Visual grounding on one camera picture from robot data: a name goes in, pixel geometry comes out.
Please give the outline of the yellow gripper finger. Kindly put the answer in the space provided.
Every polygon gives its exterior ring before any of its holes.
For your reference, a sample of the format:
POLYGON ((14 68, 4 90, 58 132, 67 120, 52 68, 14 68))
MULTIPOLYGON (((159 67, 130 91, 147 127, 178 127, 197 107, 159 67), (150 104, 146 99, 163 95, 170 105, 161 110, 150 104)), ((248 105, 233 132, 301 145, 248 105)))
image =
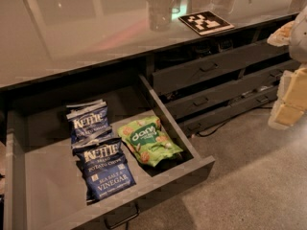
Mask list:
POLYGON ((277 100, 268 125, 285 130, 293 126, 307 110, 307 66, 302 64, 294 72, 286 70, 277 90, 277 100))
POLYGON ((294 25, 294 21, 290 21, 271 34, 267 42, 276 47, 286 46, 290 42, 291 29, 294 25))

